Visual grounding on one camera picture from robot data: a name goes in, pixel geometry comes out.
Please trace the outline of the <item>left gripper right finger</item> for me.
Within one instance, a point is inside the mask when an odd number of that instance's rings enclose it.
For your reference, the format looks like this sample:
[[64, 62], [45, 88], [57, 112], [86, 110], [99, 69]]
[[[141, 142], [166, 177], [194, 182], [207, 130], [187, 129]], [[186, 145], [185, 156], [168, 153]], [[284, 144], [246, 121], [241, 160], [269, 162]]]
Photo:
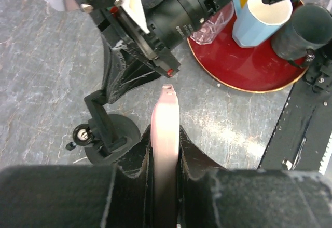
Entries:
[[181, 227], [331, 227], [331, 182], [314, 171], [226, 169], [179, 132]]

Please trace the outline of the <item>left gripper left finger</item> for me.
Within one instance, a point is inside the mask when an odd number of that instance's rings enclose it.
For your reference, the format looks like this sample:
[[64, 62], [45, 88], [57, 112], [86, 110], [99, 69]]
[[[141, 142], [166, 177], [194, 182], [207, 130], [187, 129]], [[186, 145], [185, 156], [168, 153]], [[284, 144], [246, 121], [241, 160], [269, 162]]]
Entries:
[[114, 163], [1, 171], [1, 227], [151, 227], [150, 129]]

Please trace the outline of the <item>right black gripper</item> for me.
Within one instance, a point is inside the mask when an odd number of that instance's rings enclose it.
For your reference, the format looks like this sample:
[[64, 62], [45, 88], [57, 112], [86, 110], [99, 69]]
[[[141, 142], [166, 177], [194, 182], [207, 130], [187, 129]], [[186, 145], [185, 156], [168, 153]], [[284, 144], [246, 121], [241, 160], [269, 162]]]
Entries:
[[173, 77], [180, 67], [170, 49], [150, 32], [145, 34], [121, 7], [97, 9], [90, 17], [102, 37], [102, 90], [113, 104], [128, 91], [162, 76]]

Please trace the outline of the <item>black round base phone holder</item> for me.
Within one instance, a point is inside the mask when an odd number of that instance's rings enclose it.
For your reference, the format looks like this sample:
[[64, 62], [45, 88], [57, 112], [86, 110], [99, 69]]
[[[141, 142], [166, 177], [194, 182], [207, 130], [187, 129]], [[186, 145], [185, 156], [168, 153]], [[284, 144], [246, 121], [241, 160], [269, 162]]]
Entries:
[[106, 112], [104, 91], [97, 90], [86, 96], [84, 101], [91, 119], [75, 127], [72, 141], [65, 146], [68, 151], [81, 146], [90, 163], [109, 165], [140, 141], [140, 130], [131, 119]]

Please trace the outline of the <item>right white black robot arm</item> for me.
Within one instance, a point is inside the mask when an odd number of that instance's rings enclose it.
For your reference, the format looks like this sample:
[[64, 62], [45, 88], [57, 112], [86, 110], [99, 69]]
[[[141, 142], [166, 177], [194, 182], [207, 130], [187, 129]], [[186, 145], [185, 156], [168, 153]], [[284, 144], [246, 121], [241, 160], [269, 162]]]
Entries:
[[91, 17], [104, 48], [101, 94], [112, 104], [128, 91], [178, 72], [172, 50], [232, 0], [134, 0], [144, 30], [125, 10], [125, 0], [100, 0]]

